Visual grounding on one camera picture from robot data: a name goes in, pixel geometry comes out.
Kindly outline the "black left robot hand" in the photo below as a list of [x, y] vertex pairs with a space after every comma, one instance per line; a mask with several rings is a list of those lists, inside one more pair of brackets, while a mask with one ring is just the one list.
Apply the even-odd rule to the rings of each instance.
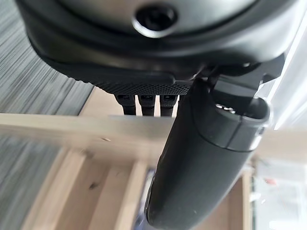
[[270, 117], [255, 94], [280, 76], [304, 0], [18, 0], [44, 62], [113, 94], [162, 108], [179, 98], [145, 216], [189, 230], [228, 194]]

